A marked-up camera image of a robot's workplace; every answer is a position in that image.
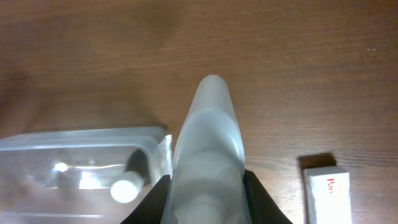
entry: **white box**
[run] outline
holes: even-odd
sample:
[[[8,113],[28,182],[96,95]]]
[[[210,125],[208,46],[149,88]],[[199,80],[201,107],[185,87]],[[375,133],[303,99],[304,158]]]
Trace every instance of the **white box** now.
[[[349,173],[340,166],[304,170],[310,224],[352,224]]]

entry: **black object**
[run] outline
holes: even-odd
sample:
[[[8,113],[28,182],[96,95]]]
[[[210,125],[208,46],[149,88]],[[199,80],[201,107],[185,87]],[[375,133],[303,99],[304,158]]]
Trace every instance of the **black object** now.
[[[144,179],[144,186],[150,184],[148,158],[141,149],[137,149],[131,154],[125,171],[137,172]]]
[[[243,183],[253,224],[292,224],[253,172],[245,170]],[[169,187],[170,176],[165,175],[121,224],[159,224],[162,220]]]

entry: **white cap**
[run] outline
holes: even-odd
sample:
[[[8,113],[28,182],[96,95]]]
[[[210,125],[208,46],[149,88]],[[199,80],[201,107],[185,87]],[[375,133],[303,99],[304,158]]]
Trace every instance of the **white cap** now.
[[[128,171],[123,173],[113,184],[111,195],[119,203],[129,203],[138,196],[143,186],[144,179],[141,175],[134,171]]]

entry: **plastic bottle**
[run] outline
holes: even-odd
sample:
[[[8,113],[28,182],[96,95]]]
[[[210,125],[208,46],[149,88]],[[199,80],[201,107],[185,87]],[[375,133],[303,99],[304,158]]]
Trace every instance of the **plastic bottle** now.
[[[204,78],[175,148],[162,223],[250,223],[244,149],[225,81]]]

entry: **wooden table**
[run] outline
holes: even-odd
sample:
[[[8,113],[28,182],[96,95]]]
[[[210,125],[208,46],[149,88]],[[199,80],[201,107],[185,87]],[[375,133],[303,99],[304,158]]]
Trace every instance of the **wooden table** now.
[[[228,83],[253,170],[304,223],[298,158],[351,173],[355,223],[397,223],[398,2],[0,2],[0,135],[166,125]]]

